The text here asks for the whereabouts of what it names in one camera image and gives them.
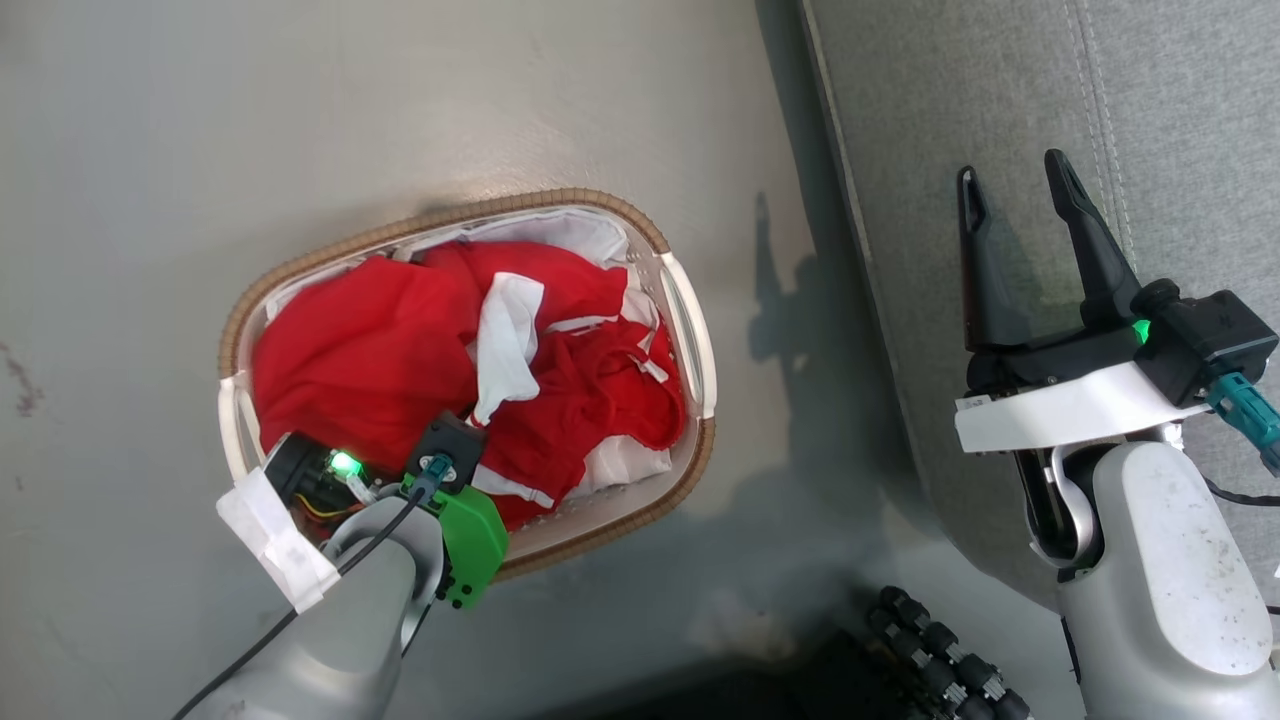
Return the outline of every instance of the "white handle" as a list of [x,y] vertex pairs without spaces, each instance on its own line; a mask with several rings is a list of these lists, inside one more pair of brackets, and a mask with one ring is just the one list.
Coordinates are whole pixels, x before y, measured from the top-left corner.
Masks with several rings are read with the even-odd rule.
[[684,265],[671,252],[663,252],[662,286],[667,293],[667,305],[676,327],[676,348],[685,365],[689,391],[694,401],[701,405],[701,416],[716,415],[716,355],[712,351],[712,336],[707,331],[707,318],[698,305]]
[[[257,468],[266,460],[262,445],[259,439],[257,414],[253,413],[253,402],[250,400],[244,383],[247,377],[238,373],[229,378],[223,378],[218,386],[218,428],[223,436],[223,452],[227,454],[227,466],[232,471],[232,480],[239,483],[248,475],[250,470]],[[250,447],[256,457],[244,456],[244,438],[241,437],[241,428],[250,436]]]

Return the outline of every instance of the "basket rim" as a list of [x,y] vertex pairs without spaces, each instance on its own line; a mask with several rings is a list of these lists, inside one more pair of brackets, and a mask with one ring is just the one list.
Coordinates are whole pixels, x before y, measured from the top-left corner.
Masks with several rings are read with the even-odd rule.
[[[539,192],[526,192],[492,200],[481,200],[453,209],[443,209],[397,223],[390,223],[365,231],[346,240],[328,245],[312,252],[307,252],[293,260],[276,265],[268,270],[246,290],[236,305],[232,307],[223,328],[223,334],[218,352],[219,378],[236,375],[239,364],[239,338],[244,332],[250,315],[273,290],[282,284],[297,279],[316,268],[329,264],[339,258],[358,254],[364,250],[385,245],[398,237],[417,234],[425,231],[438,229],[458,223],[480,220],[493,215],[538,210],[566,205],[586,205],[599,208],[627,220],[636,232],[649,243],[657,254],[669,252],[671,246],[667,238],[658,231],[653,220],[641,213],[635,205],[626,200],[582,187],[547,190]],[[707,464],[710,461],[712,446],[716,439],[716,419],[701,418],[698,420],[698,437],[694,443],[694,454],[689,466],[672,487],[654,502],[617,518],[591,532],[577,536],[572,539],[558,542],[536,552],[521,556],[516,560],[503,562],[495,580],[515,578],[525,573],[549,568],[570,557],[581,555],[608,542],[612,542],[627,533],[648,525],[667,515],[685,497],[692,492],[694,486],[701,479]]]

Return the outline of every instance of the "gray floor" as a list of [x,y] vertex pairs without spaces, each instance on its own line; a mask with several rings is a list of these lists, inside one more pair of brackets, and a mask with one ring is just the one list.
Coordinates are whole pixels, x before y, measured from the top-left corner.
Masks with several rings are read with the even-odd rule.
[[439,612],[392,717],[599,707],[900,583],[1079,717],[1056,619],[933,529],[790,5],[0,0],[0,716],[160,717],[279,615],[214,514],[218,333],[261,272],[518,191],[621,195],[716,342],[680,511]]

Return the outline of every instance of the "gray sofa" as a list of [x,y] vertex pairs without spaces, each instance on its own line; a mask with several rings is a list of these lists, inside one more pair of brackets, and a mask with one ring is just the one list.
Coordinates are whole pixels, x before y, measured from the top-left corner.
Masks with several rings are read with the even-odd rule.
[[[1041,158],[1060,147],[1142,283],[1235,291],[1280,328],[1280,3],[805,0],[846,190],[916,465],[955,544],[1052,606],[1012,461],[961,454],[965,389],[955,177],[972,164],[1025,261],[1037,331],[1079,323],[1082,291]],[[1280,400],[1280,372],[1261,384]],[[1221,421],[1187,452],[1236,492],[1280,493]],[[1280,511],[1224,505],[1280,605]]]

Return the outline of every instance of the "red garment with white trim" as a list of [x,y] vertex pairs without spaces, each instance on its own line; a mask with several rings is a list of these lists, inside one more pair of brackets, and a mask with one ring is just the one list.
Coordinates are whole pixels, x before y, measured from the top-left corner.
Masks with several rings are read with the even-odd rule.
[[[620,319],[545,332],[563,320],[620,315],[626,269],[602,269],[547,245],[494,242],[436,247],[421,265],[372,258],[303,290],[253,351],[262,446],[297,430],[399,469],[436,414],[461,414],[476,402],[467,348],[497,273],[544,286],[530,365],[539,393],[494,411],[485,466],[558,503],[604,438],[626,434],[663,450],[680,437],[684,400],[666,328],[654,333]],[[657,372],[641,368],[650,361]],[[509,528],[545,512],[512,496],[494,500]]]

